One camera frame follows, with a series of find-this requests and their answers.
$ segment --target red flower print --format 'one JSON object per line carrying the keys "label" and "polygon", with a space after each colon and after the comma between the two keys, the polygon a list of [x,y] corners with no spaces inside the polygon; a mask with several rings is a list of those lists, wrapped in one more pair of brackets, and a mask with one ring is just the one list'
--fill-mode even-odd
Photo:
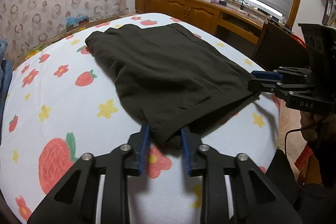
{"label": "red flower print", "polygon": [[96,28],[99,28],[101,26],[108,26],[108,25],[110,25],[110,22],[105,22],[105,23],[101,23],[101,24],[96,25]]}
{"label": "red flower print", "polygon": [[276,97],[274,94],[272,94],[272,100],[274,101],[277,109],[280,111],[280,107],[281,107],[281,101],[278,97]]}
{"label": "red flower print", "polygon": [[265,167],[263,167],[263,166],[258,166],[258,167],[264,174],[266,174],[266,168]]}
{"label": "red flower print", "polygon": [[26,70],[28,70],[28,68],[29,68],[29,65],[25,66],[25,67],[23,68],[23,70],[21,71],[21,74],[24,74],[24,73],[26,72]]}
{"label": "red flower print", "polygon": [[55,138],[43,148],[39,157],[39,181],[43,193],[48,194],[70,167],[77,161],[76,141],[72,132],[66,140]]}
{"label": "red flower print", "polygon": [[20,216],[24,220],[28,221],[28,218],[30,217],[30,215],[32,214],[32,212],[27,207],[26,202],[25,202],[23,196],[20,195],[18,198],[15,198],[15,201],[16,201],[16,205],[18,206]]}
{"label": "red flower print", "polygon": [[179,19],[174,18],[174,17],[171,17],[170,19],[171,19],[172,21],[174,21],[174,22],[183,22],[182,20],[179,20]]}
{"label": "red flower print", "polygon": [[161,170],[169,170],[172,166],[171,160],[165,157],[161,151],[153,146],[149,152],[147,174],[150,178],[157,178]]}
{"label": "red flower print", "polygon": [[71,38],[73,38],[73,37],[74,37],[74,35],[72,34],[72,35],[66,37],[66,40],[71,39]]}
{"label": "red flower print", "polygon": [[50,54],[44,54],[42,55],[39,59],[40,62],[39,63],[43,63],[44,61],[46,61],[48,59],[48,57],[50,56]]}
{"label": "red flower print", "polygon": [[60,66],[58,70],[54,73],[54,75],[60,78],[64,73],[66,73],[69,70],[68,66],[69,65]]}
{"label": "red flower print", "polygon": [[22,87],[24,88],[25,85],[27,85],[27,84],[28,84],[28,85],[31,84],[32,81],[34,80],[34,77],[35,77],[36,75],[38,75],[38,74],[39,74],[39,71],[33,69],[33,70],[29,73],[28,76],[26,76],[25,78],[23,78],[23,80],[22,80]]}

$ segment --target cable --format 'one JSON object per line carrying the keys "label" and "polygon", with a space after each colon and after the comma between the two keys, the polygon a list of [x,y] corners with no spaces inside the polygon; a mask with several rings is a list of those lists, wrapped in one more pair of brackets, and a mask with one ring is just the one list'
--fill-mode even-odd
{"label": "cable", "polygon": [[[286,154],[286,157],[287,157],[287,136],[288,134],[292,133],[292,132],[297,132],[297,131],[302,131],[302,130],[307,130],[307,129],[311,129],[315,126],[318,126],[320,125],[330,114],[332,114],[334,111],[336,110],[336,108],[334,108],[330,113],[328,113],[327,115],[325,115],[322,119],[306,126],[306,127],[303,127],[303,128],[300,128],[300,129],[293,129],[293,130],[290,130],[286,133],[285,135],[285,154]],[[305,190],[302,189],[302,187],[300,185],[298,185],[298,188],[306,195],[306,196],[309,196],[311,198],[328,198],[328,196],[325,196],[325,195],[313,195],[313,194],[309,194],[307,193]]]}
{"label": "cable", "polygon": [[286,154],[286,157],[287,157],[287,136],[288,134],[290,133],[293,133],[293,132],[297,132],[297,131],[302,131],[302,130],[307,130],[307,129],[311,129],[313,128],[314,126],[318,126],[319,124],[321,124],[330,114],[332,114],[334,112],[335,108],[327,115],[325,115],[322,119],[316,121],[316,122],[313,122],[312,124],[306,126],[306,127],[303,127],[303,128],[298,128],[298,129],[292,129],[290,131],[288,131],[285,135],[285,154]]}

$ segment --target strawberry print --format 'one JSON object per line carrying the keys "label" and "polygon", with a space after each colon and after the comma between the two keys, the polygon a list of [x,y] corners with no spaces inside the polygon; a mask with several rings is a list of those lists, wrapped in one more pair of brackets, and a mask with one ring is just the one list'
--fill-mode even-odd
{"label": "strawberry print", "polygon": [[38,70],[33,69],[28,76],[26,76],[25,78],[23,78],[22,80],[22,87],[24,88],[25,85],[29,85],[32,83],[32,81],[34,80],[35,76],[39,74]]}
{"label": "strawberry print", "polygon": [[71,38],[73,38],[73,37],[74,37],[74,35],[72,34],[72,35],[66,37],[65,39],[66,39],[66,40],[69,40],[69,39],[71,39]]}
{"label": "strawberry print", "polygon": [[144,26],[155,25],[157,23],[158,23],[157,21],[151,21],[151,20],[144,20],[144,21],[140,22],[140,24],[144,25]]}
{"label": "strawberry print", "polygon": [[179,20],[179,19],[174,18],[174,17],[171,17],[170,19],[171,19],[172,21],[174,21],[174,22],[183,22],[182,20]]}
{"label": "strawberry print", "polygon": [[88,46],[80,47],[76,52],[81,52],[81,54],[90,54],[90,49]]}
{"label": "strawberry print", "polygon": [[46,61],[48,59],[50,55],[49,54],[44,54],[42,55],[39,59],[40,59],[40,62],[39,63],[43,63],[44,61]]}
{"label": "strawberry print", "polygon": [[18,116],[14,116],[13,120],[10,121],[8,131],[13,132],[17,125]]}
{"label": "strawberry print", "polygon": [[161,151],[153,146],[149,152],[147,174],[151,179],[157,178],[161,170],[169,170],[172,166],[171,160],[165,157]]}
{"label": "strawberry print", "polygon": [[85,71],[80,76],[78,76],[75,85],[77,86],[90,85],[95,78],[97,78],[97,75],[93,74],[93,70]]}
{"label": "strawberry print", "polygon": [[65,74],[69,70],[68,66],[69,65],[60,66],[58,70],[54,73],[54,75],[60,78],[63,74]]}
{"label": "strawberry print", "polygon": [[26,201],[24,200],[23,196],[19,196],[18,198],[15,198],[16,205],[18,206],[19,214],[20,216],[28,221],[28,218],[32,214],[31,210],[27,207]]}
{"label": "strawberry print", "polygon": [[101,23],[101,24],[96,25],[95,27],[99,28],[99,27],[108,26],[108,25],[110,25],[110,22]]}
{"label": "strawberry print", "polygon": [[61,177],[77,160],[74,134],[68,133],[66,140],[55,138],[43,148],[39,157],[39,182],[43,193],[48,194]]}
{"label": "strawberry print", "polygon": [[26,70],[28,70],[28,68],[29,68],[29,65],[25,66],[25,67],[23,68],[23,70],[21,71],[21,74],[24,74],[24,73],[26,72]]}

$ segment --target wooden desk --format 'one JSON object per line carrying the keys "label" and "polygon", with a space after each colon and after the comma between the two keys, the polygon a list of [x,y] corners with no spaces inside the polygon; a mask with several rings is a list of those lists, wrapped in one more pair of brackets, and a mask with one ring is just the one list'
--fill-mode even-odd
{"label": "wooden desk", "polygon": [[183,20],[212,35],[218,26],[257,44],[263,20],[244,14],[239,8],[208,3],[204,0],[135,0],[138,13],[162,13]]}

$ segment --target floral bedsheet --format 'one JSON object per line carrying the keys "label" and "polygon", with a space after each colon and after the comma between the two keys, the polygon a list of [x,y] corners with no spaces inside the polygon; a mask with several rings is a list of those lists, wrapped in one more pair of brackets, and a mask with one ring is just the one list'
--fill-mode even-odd
{"label": "floral bedsheet", "polygon": [[[0,189],[22,223],[83,153],[109,153],[140,129],[120,105],[113,82],[88,51],[86,37],[93,31],[125,24],[150,28],[175,22],[247,71],[261,69],[214,36],[152,13],[100,24],[66,37],[13,72],[2,123]],[[204,136],[203,142],[227,155],[247,153],[266,171],[277,148],[279,107],[278,100],[262,94]],[[202,180],[187,177],[181,162],[180,151],[151,146],[146,172],[140,178],[128,179],[132,223],[199,223]],[[103,181],[104,176],[96,223],[100,223]],[[232,215],[232,202],[229,211]]]}

